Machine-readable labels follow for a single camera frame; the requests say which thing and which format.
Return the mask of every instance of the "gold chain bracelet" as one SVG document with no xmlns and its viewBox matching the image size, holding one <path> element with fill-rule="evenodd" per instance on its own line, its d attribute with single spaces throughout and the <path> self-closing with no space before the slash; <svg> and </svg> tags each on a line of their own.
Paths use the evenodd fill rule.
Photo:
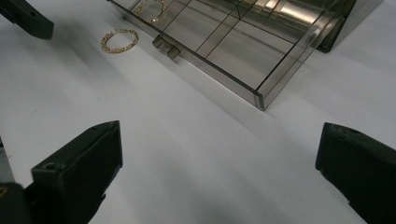
<svg viewBox="0 0 396 224">
<path fill-rule="evenodd" d="M 143 1 L 141 1 L 140 4 L 139 4 L 139 6 L 134 10 L 134 14 L 135 14 L 136 16 L 139 15 L 140 11 L 141 11 L 142 8 L 146 5 L 147 1 L 148 1 L 148 0 L 143 0 Z M 165 12 L 165 10 L 166 10 L 165 1 L 164 1 L 164 0 L 158 0 L 158 1 L 159 1 L 159 2 L 161 3 L 161 5 L 162 5 L 161 13 L 160 13 L 155 19 L 149 21 L 148 23 L 150 23 L 150 24 L 152 24 L 152 23 L 154 23 L 155 21 L 157 21 L 157 20 L 161 17 L 161 15 Z"/>
<path fill-rule="evenodd" d="M 108 41 L 111 37 L 113 37 L 113 35 L 115 35 L 115 34 L 117 34 L 117 33 L 130 33 L 130 34 L 133 34 L 133 35 L 134 35 L 134 41 L 133 41 L 131 44 L 129 44 L 129 45 L 127 45 L 126 47 L 123 47 L 123 48 L 114 48 L 114 49 L 113 49 L 113 48 L 109 48 L 109 47 L 107 46 L 107 41 Z M 124 52 L 124 51 L 126 51 L 126 50 L 128 50 L 128 49 L 133 48 L 133 47 L 137 44 L 137 41 L 138 41 L 138 40 L 139 40 L 139 35 L 137 34 L 137 32 L 136 32 L 135 30 L 116 29 L 115 31 L 112 31 L 112 32 L 106 34 L 106 35 L 102 38 L 101 45 L 102 45 L 102 49 L 103 49 L 105 52 L 107 52 L 107 53 L 122 53 L 122 52 Z"/>
</svg>

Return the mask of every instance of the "screw hole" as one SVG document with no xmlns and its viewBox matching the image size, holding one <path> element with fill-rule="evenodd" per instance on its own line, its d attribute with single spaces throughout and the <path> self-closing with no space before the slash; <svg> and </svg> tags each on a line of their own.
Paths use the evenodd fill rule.
<svg viewBox="0 0 396 224">
<path fill-rule="evenodd" d="M 47 169 L 47 170 L 55 170 L 57 168 L 57 166 L 54 162 L 50 162 L 50 163 L 45 164 L 43 166 L 43 168 Z"/>
</svg>

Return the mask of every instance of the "gold chain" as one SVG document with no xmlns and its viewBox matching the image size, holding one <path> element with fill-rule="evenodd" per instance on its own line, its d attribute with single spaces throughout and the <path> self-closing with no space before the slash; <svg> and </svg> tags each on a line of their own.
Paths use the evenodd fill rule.
<svg viewBox="0 0 396 224">
<path fill-rule="evenodd" d="M 140 4 L 139 4 L 139 6 L 134 10 L 134 14 L 135 14 L 136 16 L 139 15 L 140 11 L 141 11 L 142 8 L 146 5 L 147 1 L 148 1 L 148 0 L 143 0 L 143 1 L 141 1 Z M 150 23 L 150 24 L 152 24 L 152 23 L 154 23 L 155 21 L 157 21 L 157 20 L 161 17 L 161 15 L 165 12 L 165 10 L 166 10 L 165 1 L 164 1 L 164 0 L 159 0 L 159 2 L 160 2 L 161 5 L 162 5 L 161 13 L 157 16 L 157 18 L 155 18 L 155 19 L 149 21 L 148 23 Z"/>
<path fill-rule="evenodd" d="M 109 47 L 107 46 L 107 41 L 108 41 L 111 37 L 113 37 L 113 35 L 115 35 L 115 34 L 117 34 L 117 33 L 130 33 L 130 34 L 133 34 L 133 35 L 134 35 L 134 41 L 133 41 L 131 44 L 129 44 L 129 45 L 127 45 L 126 47 L 123 47 L 123 48 L 115 48 L 115 49 L 109 48 Z M 137 32 L 136 32 L 135 30 L 116 29 L 115 31 L 112 31 L 112 32 L 106 34 L 106 35 L 102 38 L 101 45 L 102 45 L 102 49 L 103 49 L 105 52 L 107 52 L 107 53 L 121 53 L 121 52 L 124 52 L 124 51 L 126 51 L 126 50 L 128 50 L 128 49 L 133 48 L 133 47 L 137 44 L 137 41 L 138 41 L 138 40 L 139 40 L 139 35 L 137 34 Z"/>
</svg>

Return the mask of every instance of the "clear plastic organizer box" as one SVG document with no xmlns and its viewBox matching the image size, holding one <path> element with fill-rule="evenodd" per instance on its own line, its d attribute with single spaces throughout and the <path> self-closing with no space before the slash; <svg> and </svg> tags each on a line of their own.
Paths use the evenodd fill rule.
<svg viewBox="0 0 396 224">
<path fill-rule="evenodd" d="M 110 0 L 169 58 L 185 58 L 261 110 L 313 50 L 330 51 L 349 15 L 367 14 L 356 5 L 369 12 L 380 2 L 370 1 Z"/>
</svg>

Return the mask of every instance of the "white table surface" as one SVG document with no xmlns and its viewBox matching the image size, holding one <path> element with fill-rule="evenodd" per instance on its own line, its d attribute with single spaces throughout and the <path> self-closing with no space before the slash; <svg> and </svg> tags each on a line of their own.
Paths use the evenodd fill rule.
<svg viewBox="0 0 396 224">
<path fill-rule="evenodd" d="M 51 41 L 0 18 L 0 134 L 17 182 L 118 119 L 124 166 L 91 223 L 364 223 L 315 159 L 326 121 L 396 147 L 396 1 L 314 52 L 265 112 L 169 60 L 107 1 L 31 4 L 55 23 Z M 101 51 L 114 28 L 136 29 L 137 46 Z"/>
</svg>

